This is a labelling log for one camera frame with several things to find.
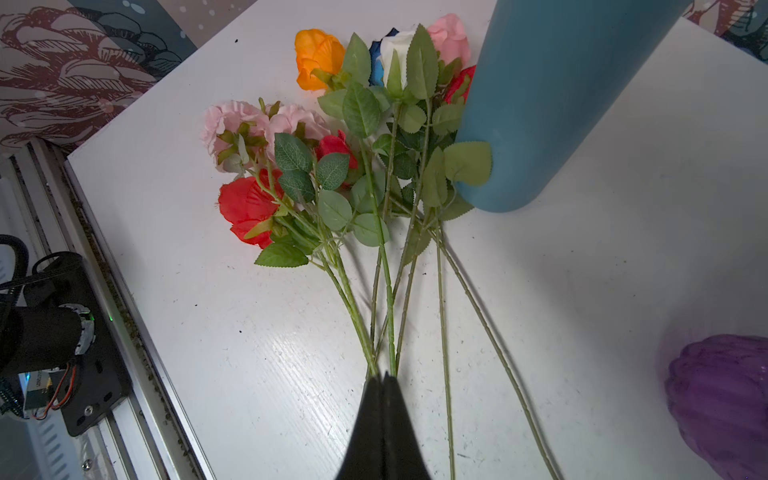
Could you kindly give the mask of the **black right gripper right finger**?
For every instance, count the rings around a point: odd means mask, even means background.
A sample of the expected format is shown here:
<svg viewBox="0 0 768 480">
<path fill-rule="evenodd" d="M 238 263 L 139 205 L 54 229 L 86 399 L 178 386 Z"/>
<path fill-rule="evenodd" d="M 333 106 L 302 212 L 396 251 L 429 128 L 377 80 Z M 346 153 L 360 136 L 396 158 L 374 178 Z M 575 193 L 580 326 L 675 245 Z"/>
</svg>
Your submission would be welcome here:
<svg viewBox="0 0 768 480">
<path fill-rule="evenodd" d="M 430 480 L 396 377 L 382 380 L 383 478 Z"/>
</svg>

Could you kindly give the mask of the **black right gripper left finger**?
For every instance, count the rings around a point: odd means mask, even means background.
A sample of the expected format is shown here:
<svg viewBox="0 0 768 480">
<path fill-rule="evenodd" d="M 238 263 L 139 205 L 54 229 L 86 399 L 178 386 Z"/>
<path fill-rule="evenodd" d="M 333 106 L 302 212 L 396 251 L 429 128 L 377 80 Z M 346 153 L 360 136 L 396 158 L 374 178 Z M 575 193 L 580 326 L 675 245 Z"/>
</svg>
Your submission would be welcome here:
<svg viewBox="0 0 768 480">
<path fill-rule="evenodd" d="M 381 479 L 384 469 L 381 380 L 366 383 L 338 480 Z"/>
</svg>

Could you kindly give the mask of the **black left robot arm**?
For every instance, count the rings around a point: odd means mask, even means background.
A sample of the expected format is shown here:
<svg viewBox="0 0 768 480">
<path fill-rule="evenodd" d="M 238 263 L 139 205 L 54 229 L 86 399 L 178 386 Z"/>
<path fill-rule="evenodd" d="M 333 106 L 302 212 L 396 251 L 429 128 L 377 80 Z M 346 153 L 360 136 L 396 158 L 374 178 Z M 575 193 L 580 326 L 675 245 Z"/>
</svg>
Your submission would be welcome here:
<svg viewBox="0 0 768 480">
<path fill-rule="evenodd" d="M 1 373 L 20 374 L 65 366 L 43 413 L 31 411 L 33 419 L 43 421 L 74 396 L 77 359 L 95 342 L 95 320 L 88 307 L 76 303 L 25 307 L 17 303 L 26 287 L 53 284 L 79 272 L 83 258 L 68 251 L 52 253 L 41 259 L 43 263 L 49 261 L 49 267 L 28 274 L 29 252 L 24 242 L 3 234 L 1 245 L 14 256 L 12 277 L 1 284 Z"/>
</svg>

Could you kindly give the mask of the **blue purple glass vase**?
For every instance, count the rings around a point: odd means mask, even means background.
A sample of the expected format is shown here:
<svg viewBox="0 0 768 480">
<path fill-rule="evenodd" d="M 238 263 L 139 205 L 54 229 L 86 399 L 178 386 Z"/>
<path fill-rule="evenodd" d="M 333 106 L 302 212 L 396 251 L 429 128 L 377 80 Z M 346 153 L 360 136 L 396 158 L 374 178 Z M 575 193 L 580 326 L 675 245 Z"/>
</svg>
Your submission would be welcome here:
<svg viewBox="0 0 768 480">
<path fill-rule="evenodd" d="M 668 410 L 687 446 L 723 479 L 767 477 L 767 339 L 716 335 L 669 364 Z"/>
</svg>

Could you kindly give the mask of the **teal ceramic vase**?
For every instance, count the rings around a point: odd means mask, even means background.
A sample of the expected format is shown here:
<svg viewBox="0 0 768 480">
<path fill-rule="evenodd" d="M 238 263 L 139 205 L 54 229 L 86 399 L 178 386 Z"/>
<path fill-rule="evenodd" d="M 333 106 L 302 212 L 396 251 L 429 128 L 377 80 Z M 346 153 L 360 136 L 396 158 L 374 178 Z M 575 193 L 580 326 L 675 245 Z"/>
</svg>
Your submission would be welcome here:
<svg viewBox="0 0 768 480">
<path fill-rule="evenodd" d="M 489 212 L 530 203 L 681 18 L 686 1 L 500 1 L 457 139 L 485 141 L 489 180 L 460 196 Z"/>
</svg>

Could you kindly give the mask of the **small red rose stem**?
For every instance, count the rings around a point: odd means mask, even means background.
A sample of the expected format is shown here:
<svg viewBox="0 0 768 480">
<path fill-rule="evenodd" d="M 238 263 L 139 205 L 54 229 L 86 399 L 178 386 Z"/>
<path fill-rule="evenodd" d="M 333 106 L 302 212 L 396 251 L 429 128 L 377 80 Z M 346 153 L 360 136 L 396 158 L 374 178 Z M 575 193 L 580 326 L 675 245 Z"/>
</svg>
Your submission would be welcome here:
<svg viewBox="0 0 768 480">
<path fill-rule="evenodd" d="M 315 147 L 315 154 L 318 159 L 335 153 L 346 154 L 349 156 L 349 169 L 345 183 L 351 185 L 356 182 L 361 177 L 358 160 L 342 130 L 338 130 L 336 134 L 324 136 L 319 140 L 318 145 Z"/>
</svg>

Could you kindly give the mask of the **pink rose stem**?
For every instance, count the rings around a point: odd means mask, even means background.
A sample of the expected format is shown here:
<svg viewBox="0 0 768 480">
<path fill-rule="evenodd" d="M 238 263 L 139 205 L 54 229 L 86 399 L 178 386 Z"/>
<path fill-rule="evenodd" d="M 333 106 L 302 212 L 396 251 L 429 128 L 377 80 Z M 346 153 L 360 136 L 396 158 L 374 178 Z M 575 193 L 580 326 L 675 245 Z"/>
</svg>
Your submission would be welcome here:
<svg viewBox="0 0 768 480">
<path fill-rule="evenodd" d="M 300 105 L 276 102 L 261 107 L 227 101 L 207 109 L 201 140 L 218 171 L 244 174 L 258 164 L 275 161 L 276 134 L 300 132 L 316 142 L 330 134 L 319 114 Z"/>
</svg>

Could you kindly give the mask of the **blue rose stem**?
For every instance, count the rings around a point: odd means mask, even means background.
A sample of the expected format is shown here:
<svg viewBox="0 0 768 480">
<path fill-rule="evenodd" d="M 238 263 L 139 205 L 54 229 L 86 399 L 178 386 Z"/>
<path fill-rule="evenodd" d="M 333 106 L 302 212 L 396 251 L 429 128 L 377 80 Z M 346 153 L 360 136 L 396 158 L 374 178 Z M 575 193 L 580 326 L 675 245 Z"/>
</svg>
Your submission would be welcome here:
<svg viewBox="0 0 768 480">
<path fill-rule="evenodd" d="M 372 86 L 385 86 L 395 55 L 395 44 L 388 37 L 396 37 L 399 31 L 392 28 L 382 39 L 371 42 L 369 53 L 371 58 L 371 73 L 369 84 Z"/>
</svg>

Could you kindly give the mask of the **orange rose stem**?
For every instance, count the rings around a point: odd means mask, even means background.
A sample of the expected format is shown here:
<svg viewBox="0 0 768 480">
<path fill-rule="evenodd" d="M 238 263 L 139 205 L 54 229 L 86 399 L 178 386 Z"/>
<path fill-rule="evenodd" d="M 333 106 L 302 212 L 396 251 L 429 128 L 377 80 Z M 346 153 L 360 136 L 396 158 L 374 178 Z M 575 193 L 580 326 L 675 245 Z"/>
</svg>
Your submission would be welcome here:
<svg viewBox="0 0 768 480">
<path fill-rule="evenodd" d="M 319 141 L 301 137 L 312 149 L 312 168 L 299 174 L 294 209 L 327 228 L 332 243 L 340 250 L 360 247 L 374 253 L 370 304 L 367 307 L 353 288 L 346 273 L 374 347 L 376 359 L 387 362 L 385 371 L 398 372 L 396 345 L 396 258 L 391 252 L 396 218 L 394 156 L 396 117 L 400 103 L 385 87 L 369 84 L 369 48 L 358 35 L 347 44 L 322 30 L 299 32 L 295 39 L 297 82 L 304 90 L 317 94 L 322 112 L 334 121 L 330 134 L 342 130 L 353 150 L 361 177 L 346 184 L 349 156 L 329 154 L 318 159 Z"/>
</svg>

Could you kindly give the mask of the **aluminium rail base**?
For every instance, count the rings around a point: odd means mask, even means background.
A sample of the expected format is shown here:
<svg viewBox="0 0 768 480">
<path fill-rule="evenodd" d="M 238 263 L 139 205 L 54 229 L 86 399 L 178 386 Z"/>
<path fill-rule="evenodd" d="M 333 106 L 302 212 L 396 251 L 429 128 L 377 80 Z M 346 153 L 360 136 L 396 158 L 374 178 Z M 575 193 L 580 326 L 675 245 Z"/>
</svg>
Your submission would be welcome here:
<svg viewBox="0 0 768 480">
<path fill-rule="evenodd" d="M 1 160 L 1 474 L 213 471 L 63 151 Z"/>
</svg>

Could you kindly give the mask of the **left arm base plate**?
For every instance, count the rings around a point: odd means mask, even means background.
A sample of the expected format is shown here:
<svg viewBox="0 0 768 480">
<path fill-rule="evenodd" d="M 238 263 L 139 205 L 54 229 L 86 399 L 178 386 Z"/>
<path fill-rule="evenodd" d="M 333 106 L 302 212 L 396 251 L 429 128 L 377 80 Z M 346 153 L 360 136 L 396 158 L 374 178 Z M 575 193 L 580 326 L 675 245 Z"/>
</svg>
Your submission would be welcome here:
<svg viewBox="0 0 768 480">
<path fill-rule="evenodd" d="M 132 390 L 111 318 L 100 304 L 84 258 L 73 252 L 37 261 L 17 307 L 24 326 L 22 359 L 26 371 L 62 368 L 64 385 L 56 395 L 67 432 L 77 437 L 102 420 Z"/>
</svg>

